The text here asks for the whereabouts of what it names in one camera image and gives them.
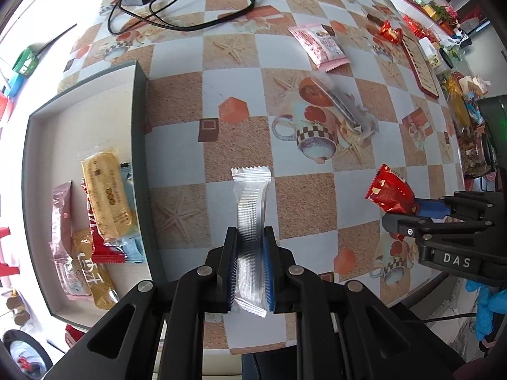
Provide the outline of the blue gloved right hand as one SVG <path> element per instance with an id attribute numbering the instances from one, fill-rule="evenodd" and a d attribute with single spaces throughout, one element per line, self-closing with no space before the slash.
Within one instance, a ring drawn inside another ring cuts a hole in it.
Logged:
<path id="1" fill-rule="evenodd" d="M 469 293 L 478 291 L 478 304 L 475 322 L 475 334 L 478 341 L 482 341 L 492 332 L 493 314 L 505 315 L 507 312 L 506 290 L 492 293 L 490 287 L 478 282 L 467 281 L 466 290 Z"/>

